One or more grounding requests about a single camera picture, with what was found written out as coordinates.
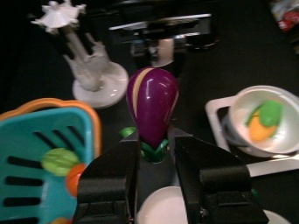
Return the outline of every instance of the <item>teal basket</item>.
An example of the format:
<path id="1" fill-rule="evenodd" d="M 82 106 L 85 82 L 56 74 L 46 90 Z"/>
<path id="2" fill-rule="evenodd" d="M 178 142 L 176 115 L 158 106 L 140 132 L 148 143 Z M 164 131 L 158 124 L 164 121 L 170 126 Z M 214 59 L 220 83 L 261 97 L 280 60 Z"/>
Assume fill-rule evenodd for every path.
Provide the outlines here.
<path id="1" fill-rule="evenodd" d="M 48 224 L 70 219 L 76 198 L 65 177 L 41 168 L 53 148 L 73 150 L 80 162 L 93 159 L 92 119 L 80 108 L 50 108 L 0 122 L 0 224 Z"/>

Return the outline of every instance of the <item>basket handle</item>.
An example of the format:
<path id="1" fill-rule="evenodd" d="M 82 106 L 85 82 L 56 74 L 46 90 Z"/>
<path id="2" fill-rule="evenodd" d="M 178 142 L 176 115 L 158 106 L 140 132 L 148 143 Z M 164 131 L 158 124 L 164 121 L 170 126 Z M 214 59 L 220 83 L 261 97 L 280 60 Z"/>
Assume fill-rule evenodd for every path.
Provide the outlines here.
<path id="1" fill-rule="evenodd" d="M 0 115 L 0 122 L 4 119 L 8 119 L 10 117 L 28 114 L 33 112 L 37 109 L 44 109 L 44 108 L 65 108 L 65 107 L 76 107 L 82 109 L 92 120 L 93 123 L 93 139 L 94 139 L 94 158 L 100 155 L 101 153 L 101 126 L 100 126 L 100 119 L 98 115 L 94 111 L 94 109 L 82 101 L 76 101 L 76 100 L 69 100 L 64 101 L 56 98 L 41 98 L 33 101 L 28 101 L 24 105 L 21 105 L 17 109 L 10 110 Z"/>

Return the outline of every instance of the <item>black table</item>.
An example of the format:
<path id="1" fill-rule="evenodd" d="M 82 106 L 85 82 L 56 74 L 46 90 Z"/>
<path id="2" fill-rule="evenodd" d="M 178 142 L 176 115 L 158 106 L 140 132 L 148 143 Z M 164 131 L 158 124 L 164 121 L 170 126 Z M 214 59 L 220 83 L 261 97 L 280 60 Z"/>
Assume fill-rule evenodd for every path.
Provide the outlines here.
<path id="1" fill-rule="evenodd" d="M 190 6 L 185 10 L 196 13 L 197 8 Z M 206 101 L 232 96 L 255 85 L 272 85 L 299 95 L 299 62 L 277 28 L 267 1 L 219 0 L 209 5 L 209 11 L 219 30 L 219 44 L 210 51 L 188 52 L 185 55 L 172 125 L 214 144 L 204 110 Z M 96 21 L 104 44 L 113 21 L 117 22 L 112 18 Z M 25 28 L 20 62 L 13 64 L 16 69 L 2 111 L 42 97 L 73 99 L 73 76 L 65 60 L 49 44 L 44 31 L 29 22 Z M 106 52 L 110 60 L 132 75 L 136 65 L 129 55 L 129 45 L 106 44 Z M 97 114 L 102 123 L 102 150 L 106 151 L 121 139 L 118 131 L 134 126 L 125 98 L 112 107 L 97 109 Z M 138 204 L 153 190 L 173 183 L 172 175 L 169 158 L 156 165 L 141 161 Z M 283 215 L 292 223 L 299 223 L 299 172 L 256 177 L 252 185 L 263 208 Z"/>

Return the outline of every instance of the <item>plastic basket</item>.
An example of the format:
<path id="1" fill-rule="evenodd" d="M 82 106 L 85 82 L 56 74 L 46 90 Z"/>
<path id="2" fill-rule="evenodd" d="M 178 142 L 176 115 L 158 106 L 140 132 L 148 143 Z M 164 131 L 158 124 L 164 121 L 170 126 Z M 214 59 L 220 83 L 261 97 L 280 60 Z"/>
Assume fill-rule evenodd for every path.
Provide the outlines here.
<path id="1" fill-rule="evenodd" d="M 53 148 L 74 151 L 88 164 L 100 154 L 96 112 L 80 101 L 40 99 L 0 115 L 0 223 L 48 224 L 76 207 L 56 177 L 40 165 Z"/>

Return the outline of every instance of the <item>green toy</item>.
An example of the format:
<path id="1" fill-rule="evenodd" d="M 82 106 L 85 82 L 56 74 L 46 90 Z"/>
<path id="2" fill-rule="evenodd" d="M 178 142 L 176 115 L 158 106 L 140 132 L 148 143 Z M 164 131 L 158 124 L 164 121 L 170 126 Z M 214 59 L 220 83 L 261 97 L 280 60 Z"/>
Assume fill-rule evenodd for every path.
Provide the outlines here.
<path id="1" fill-rule="evenodd" d="M 80 163 L 77 155 L 64 148 L 49 150 L 41 158 L 41 167 L 54 176 L 66 176 L 73 165 Z"/>

